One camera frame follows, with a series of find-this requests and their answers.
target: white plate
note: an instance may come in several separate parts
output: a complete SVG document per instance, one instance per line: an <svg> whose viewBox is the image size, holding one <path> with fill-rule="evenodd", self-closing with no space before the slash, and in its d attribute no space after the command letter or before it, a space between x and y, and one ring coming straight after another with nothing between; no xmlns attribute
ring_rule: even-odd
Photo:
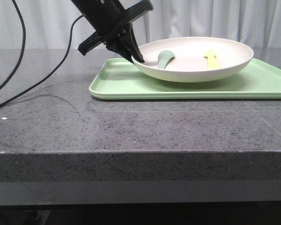
<svg viewBox="0 0 281 225"><path fill-rule="evenodd" d="M205 82L231 76L245 68L253 57L253 50L240 42L215 37L178 37L151 42L139 47L145 62L133 63L143 73L166 81ZM207 70L204 52L214 49L220 69ZM175 54L166 69L158 69L158 54L171 50Z"/></svg>

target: plastic tray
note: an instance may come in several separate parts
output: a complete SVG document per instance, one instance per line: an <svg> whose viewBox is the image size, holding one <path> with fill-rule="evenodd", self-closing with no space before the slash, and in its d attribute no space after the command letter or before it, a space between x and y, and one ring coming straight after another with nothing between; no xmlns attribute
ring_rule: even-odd
<svg viewBox="0 0 281 225"><path fill-rule="evenodd" d="M89 90L99 99L279 99L281 70L252 59L247 67L228 78L180 83L152 78L125 59L110 59Z"/></svg>

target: white curtain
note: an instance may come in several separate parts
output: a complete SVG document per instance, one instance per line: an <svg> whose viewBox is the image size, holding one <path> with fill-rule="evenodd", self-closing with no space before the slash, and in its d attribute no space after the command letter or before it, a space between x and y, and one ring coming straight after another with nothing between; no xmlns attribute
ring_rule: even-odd
<svg viewBox="0 0 281 225"><path fill-rule="evenodd" d="M120 0L125 8L140 0ZM66 48L80 12L70 0L16 0L23 15L26 48ZM139 45L164 38L227 38L251 47L281 47L281 0L151 0L154 10L133 23ZM94 32L81 19L72 48ZM0 0L0 48L21 47L22 28L11 0Z"/></svg>

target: cable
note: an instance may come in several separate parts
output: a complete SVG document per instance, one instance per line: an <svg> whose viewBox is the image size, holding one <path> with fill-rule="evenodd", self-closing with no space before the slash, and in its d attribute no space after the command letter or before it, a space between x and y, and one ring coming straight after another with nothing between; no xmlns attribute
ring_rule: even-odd
<svg viewBox="0 0 281 225"><path fill-rule="evenodd" d="M35 88L36 86L40 85L42 82L44 82L45 80L47 80L60 66L61 64L66 60L67 58L67 55L69 54L70 52L70 47L71 47L71 43L72 43L72 34L73 34L73 27L75 25L75 23L80 20L82 17L84 17L83 15L79 16L77 19L74 20L74 22L72 23L72 26L71 26L71 30L70 30L70 38L69 38L69 44L68 44L68 47L67 47L67 51L66 51L66 54L64 56L64 58L61 60L61 62L53 69L53 71L51 71L43 80L39 81L38 83L34 84L33 86L31 86L30 88L24 90L23 92L21 92L20 94L16 95L16 96L13 96L12 98L10 98L9 100L3 102L0 104L0 108L4 105L6 105L7 103L15 100L16 98L18 98L19 96L25 94L26 92L30 91L31 89Z"/></svg>
<svg viewBox="0 0 281 225"><path fill-rule="evenodd" d="M17 3L15 2L15 0L12 0L14 6L15 6L15 9L19 15L19 18L21 20L21 25L22 25L22 30L23 30L23 39L22 39L22 47L21 47L21 53L20 53L20 56L19 56L19 59L17 61L17 64L15 65L14 69L12 70L12 72L10 73L10 75L6 78L6 80L0 85L0 90L7 84L7 82L13 77L13 75L15 74L15 72L17 71L21 61L22 61L22 58L23 58L23 55L24 55L24 49L25 49L25 43L26 43L26 29L25 29L25 24L24 24L24 20L23 20L23 17L21 15L21 12L17 6Z"/></svg>

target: granite countertop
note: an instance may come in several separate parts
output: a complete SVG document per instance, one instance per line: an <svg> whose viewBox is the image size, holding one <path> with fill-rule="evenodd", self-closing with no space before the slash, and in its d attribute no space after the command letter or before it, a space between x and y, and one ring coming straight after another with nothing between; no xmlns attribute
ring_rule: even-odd
<svg viewBox="0 0 281 225"><path fill-rule="evenodd" d="M27 50L0 103L65 50ZM19 51L0 50L0 83ZM280 180L281 100L104 101L89 85L116 54L72 50L45 83L0 109L0 183ZM281 48L254 49L281 69Z"/></svg>

